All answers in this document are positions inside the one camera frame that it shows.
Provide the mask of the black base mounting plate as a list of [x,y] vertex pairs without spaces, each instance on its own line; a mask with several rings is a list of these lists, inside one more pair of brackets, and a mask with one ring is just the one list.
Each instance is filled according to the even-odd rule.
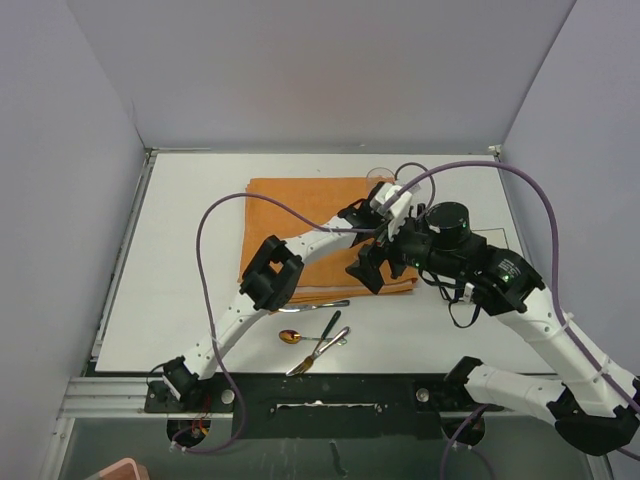
[[229,416],[242,440],[377,439],[440,440],[451,435],[477,402],[440,374],[237,374],[233,391],[222,375],[197,382],[178,400],[162,381],[148,388],[144,410],[166,414],[168,433],[188,446],[201,425]]

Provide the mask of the gold spoon dark handle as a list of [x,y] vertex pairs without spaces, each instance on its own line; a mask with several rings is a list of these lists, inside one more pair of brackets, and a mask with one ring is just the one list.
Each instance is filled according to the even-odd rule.
[[316,343],[326,343],[332,339],[331,332],[334,329],[335,325],[338,323],[338,320],[342,316],[342,311],[335,311],[329,320],[327,320],[324,324],[322,324],[322,329],[315,327],[314,330],[310,328],[303,329],[302,331],[298,331],[295,329],[285,329],[281,330],[278,333],[278,338],[285,344],[295,345],[304,341],[316,342]]

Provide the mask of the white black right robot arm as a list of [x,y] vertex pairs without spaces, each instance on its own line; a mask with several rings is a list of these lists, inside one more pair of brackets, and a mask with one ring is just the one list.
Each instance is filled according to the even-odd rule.
[[639,430],[638,378],[555,312],[550,288],[522,256],[474,233],[466,206],[444,202],[417,211],[390,236],[389,220],[367,202],[342,210],[361,247],[347,273],[378,293],[383,263],[393,277],[414,268],[427,284],[453,290],[457,300],[512,329],[557,375],[536,380],[465,356],[445,378],[446,400],[459,409],[492,404],[530,415],[589,455],[627,446]]

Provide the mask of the clear drinking glass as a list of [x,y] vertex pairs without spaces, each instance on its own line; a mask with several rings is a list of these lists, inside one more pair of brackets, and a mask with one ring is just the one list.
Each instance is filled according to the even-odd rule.
[[367,172],[366,188],[368,190],[374,189],[380,182],[394,184],[394,172],[385,167],[376,167]]

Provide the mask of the gold fork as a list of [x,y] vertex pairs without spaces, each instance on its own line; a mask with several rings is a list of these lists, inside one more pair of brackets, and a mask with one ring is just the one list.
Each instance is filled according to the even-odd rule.
[[316,350],[314,350],[310,355],[308,355],[298,365],[296,365],[294,368],[292,368],[289,371],[287,371],[286,372],[286,376],[287,377],[293,377],[293,376],[302,375],[302,374],[306,373],[314,365],[314,362],[315,362],[315,360],[317,358],[322,356],[331,347],[337,345],[337,340],[339,338],[345,338],[346,339],[346,337],[350,334],[350,332],[351,332],[351,328],[349,326],[345,326],[344,328],[342,328],[338,332],[338,334],[335,336],[335,340],[333,340],[331,343],[329,343],[327,345],[321,346],[321,347],[317,348]]

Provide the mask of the white square plate black rim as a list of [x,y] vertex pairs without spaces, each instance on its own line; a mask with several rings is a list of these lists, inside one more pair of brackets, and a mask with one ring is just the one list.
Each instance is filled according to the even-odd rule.
[[521,253],[519,243],[511,242],[504,228],[475,230],[475,233],[484,237],[487,240],[488,245]]

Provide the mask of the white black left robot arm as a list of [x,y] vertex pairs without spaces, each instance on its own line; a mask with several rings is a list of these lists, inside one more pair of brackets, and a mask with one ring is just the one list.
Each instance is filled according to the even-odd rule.
[[195,237],[195,256],[209,332],[186,354],[161,365],[169,401],[182,411],[196,408],[203,398],[202,383],[217,370],[227,376],[224,356],[258,320],[284,307],[292,299],[306,266],[348,249],[371,237],[391,240],[399,230],[398,215],[377,196],[360,200],[318,224],[283,203],[260,194],[246,194],[267,201],[301,220],[310,229],[294,237],[267,237],[241,273],[237,293],[219,320],[214,318],[202,255],[202,237],[214,209],[234,199],[228,195],[202,215]]

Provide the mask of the iridescent ornate teaspoon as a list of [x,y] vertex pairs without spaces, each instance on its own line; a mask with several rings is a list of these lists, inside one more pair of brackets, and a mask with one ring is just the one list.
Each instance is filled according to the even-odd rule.
[[[335,337],[327,338],[320,343],[320,346],[327,345],[331,343],[333,340],[335,340]],[[345,338],[339,338],[337,340],[337,345],[343,346],[345,344],[347,344],[347,340]]]

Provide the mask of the orange cloth napkin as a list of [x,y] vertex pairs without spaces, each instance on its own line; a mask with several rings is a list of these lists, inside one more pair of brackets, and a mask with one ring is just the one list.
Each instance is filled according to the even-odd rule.
[[[246,191],[277,200],[318,225],[327,223],[339,210],[369,194],[373,185],[364,177],[338,178],[253,178]],[[310,226],[267,201],[245,201],[245,228],[239,271],[248,266],[263,241],[301,235]],[[306,265],[291,302],[325,302],[369,296],[371,292],[345,268],[357,258],[356,247],[341,250]]]

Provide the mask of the pink plastic bin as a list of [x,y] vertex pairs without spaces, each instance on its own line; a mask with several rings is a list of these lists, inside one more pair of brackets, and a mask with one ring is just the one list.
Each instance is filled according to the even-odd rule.
[[90,476],[95,480],[149,480],[147,468],[133,458],[123,458]]

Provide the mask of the silver table knife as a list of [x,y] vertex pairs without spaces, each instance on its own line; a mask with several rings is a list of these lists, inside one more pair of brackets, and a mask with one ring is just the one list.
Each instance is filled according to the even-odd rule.
[[278,309],[280,313],[301,313],[306,311],[313,311],[323,308],[342,308],[348,307],[351,301],[348,299],[337,300],[332,302],[320,303],[320,304],[289,304]]

